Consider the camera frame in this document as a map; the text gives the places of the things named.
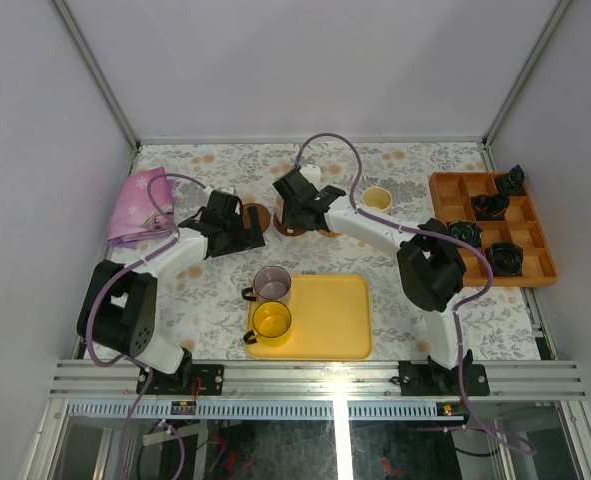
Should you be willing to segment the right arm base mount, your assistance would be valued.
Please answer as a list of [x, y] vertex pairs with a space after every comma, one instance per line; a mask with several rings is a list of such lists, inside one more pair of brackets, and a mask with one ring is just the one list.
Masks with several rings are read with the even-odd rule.
[[[403, 396], [437, 397], [462, 393], [458, 368], [447, 370], [434, 362], [399, 361], [397, 379]], [[486, 369], [481, 364], [471, 363], [463, 367], [463, 385], [467, 396], [490, 395]]]

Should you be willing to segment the yellow mug black handle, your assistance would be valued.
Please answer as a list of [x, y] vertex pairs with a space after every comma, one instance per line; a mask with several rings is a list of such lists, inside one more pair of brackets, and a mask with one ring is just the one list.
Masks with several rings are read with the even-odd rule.
[[243, 336], [246, 345], [262, 344], [278, 347], [286, 343], [291, 334], [292, 314], [280, 302], [260, 304], [251, 316], [251, 327]]

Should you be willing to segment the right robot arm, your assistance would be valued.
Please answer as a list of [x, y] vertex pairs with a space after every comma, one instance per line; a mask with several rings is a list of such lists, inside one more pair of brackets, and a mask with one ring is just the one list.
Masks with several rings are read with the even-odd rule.
[[467, 373], [459, 363], [459, 342], [452, 310], [463, 288], [466, 267], [444, 225], [431, 219], [410, 224], [357, 202], [352, 192], [322, 189], [296, 166], [273, 183], [283, 200], [282, 223], [293, 230], [326, 230], [362, 241], [397, 261], [402, 291], [424, 320], [431, 346], [433, 387], [453, 394]]

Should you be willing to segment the pale green mug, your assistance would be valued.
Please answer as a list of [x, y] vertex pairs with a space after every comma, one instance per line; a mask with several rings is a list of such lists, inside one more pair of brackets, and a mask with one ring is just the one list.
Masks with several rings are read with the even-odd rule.
[[378, 212], [389, 214], [393, 204], [391, 193], [382, 187], [369, 187], [362, 194], [362, 203]]

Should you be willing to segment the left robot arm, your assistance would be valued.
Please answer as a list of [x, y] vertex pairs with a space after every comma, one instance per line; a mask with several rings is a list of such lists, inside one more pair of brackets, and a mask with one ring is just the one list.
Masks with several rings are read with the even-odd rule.
[[101, 261], [77, 324], [91, 359], [102, 367], [128, 359], [159, 373], [170, 393], [187, 392], [194, 381], [192, 354], [156, 331], [158, 286], [203, 260], [264, 245], [259, 209], [214, 190], [207, 205], [176, 225], [157, 250], [130, 265]]

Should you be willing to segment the purple mug black handle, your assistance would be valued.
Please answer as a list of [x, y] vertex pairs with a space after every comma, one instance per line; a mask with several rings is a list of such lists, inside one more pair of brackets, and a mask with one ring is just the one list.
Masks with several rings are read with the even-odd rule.
[[292, 291], [291, 275], [282, 267], [262, 268], [254, 277], [250, 287], [241, 291], [242, 298], [259, 304], [278, 302], [287, 305]]

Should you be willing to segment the woven rattan coaster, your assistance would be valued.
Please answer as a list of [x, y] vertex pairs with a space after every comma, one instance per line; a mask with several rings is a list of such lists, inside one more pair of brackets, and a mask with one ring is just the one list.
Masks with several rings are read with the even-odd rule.
[[320, 230], [317, 230], [317, 232], [320, 235], [325, 236], [325, 237], [328, 237], [328, 238], [337, 238], [337, 237], [341, 236], [341, 234], [334, 233], [334, 232], [327, 231], [327, 230], [321, 230], [320, 229]]

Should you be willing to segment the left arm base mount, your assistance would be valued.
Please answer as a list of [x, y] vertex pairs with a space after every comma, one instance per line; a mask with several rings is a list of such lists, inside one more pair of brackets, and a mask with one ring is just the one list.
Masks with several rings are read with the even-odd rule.
[[161, 396], [220, 396], [224, 385], [222, 364], [191, 364], [174, 374], [153, 371], [153, 380], [145, 393]]

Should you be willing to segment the pink cup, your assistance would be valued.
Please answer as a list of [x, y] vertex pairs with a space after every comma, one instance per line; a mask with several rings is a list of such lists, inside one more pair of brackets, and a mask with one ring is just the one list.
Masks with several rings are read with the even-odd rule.
[[284, 208], [284, 200], [280, 195], [276, 196], [276, 202], [275, 202], [275, 217], [277, 218], [277, 221], [279, 223], [282, 222], [283, 219], [283, 208]]

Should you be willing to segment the dark brown wooden coaster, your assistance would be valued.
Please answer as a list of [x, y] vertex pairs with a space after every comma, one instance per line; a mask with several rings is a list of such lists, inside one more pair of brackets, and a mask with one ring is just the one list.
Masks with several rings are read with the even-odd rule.
[[266, 206], [260, 203], [245, 203], [243, 205], [243, 217], [245, 221], [250, 221], [250, 210], [255, 208], [261, 222], [270, 222], [270, 211]]

